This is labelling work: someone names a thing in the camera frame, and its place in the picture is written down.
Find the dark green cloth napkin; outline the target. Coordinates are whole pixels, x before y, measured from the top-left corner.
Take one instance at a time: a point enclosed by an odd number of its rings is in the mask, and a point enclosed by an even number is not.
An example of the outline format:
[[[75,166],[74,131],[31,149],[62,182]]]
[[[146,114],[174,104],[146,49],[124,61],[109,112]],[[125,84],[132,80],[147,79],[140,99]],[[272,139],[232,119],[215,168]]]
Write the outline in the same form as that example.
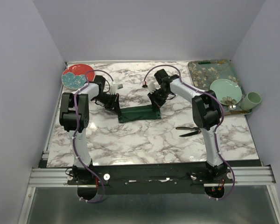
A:
[[[154,120],[160,118],[160,109],[155,109],[152,105],[122,108],[121,114],[118,115],[119,123],[127,123],[137,120]]]

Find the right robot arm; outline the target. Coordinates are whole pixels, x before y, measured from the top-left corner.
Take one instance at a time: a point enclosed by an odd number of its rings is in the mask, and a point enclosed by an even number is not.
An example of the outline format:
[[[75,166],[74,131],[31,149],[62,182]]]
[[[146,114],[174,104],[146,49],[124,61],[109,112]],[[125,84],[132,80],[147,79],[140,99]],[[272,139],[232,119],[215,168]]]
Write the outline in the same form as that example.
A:
[[[182,81],[181,75],[169,76],[162,69],[155,73],[159,88],[153,81],[143,81],[143,87],[148,88],[148,97],[154,110],[161,108],[169,94],[179,95],[192,104],[193,121],[203,134],[207,152],[205,177],[215,183],[222,178],[227,165],[220,154],[218,127],[224,120],[223,107],[217,100],[214,91],[203,91]]]

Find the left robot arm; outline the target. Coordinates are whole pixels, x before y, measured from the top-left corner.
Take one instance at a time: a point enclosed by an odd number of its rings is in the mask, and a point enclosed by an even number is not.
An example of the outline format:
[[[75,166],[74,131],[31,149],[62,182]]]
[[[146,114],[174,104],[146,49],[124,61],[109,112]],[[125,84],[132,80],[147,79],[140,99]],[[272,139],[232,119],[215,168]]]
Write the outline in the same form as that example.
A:
[[[103,76],[95,76],[93,81],[86,81],[75,92],[65,92],[61,97],[59,122],[70,137],[75,156],[74,166],[82,168],[78,179],[83,184],[90,184],[94,180],[94,173],[89,170],[92,158],[86,142],[86,129],[90,120],[89,102],[100,102],[106,110],[121,114],[118,84],[111,82],[109,91],[104,92],[105,82]]]

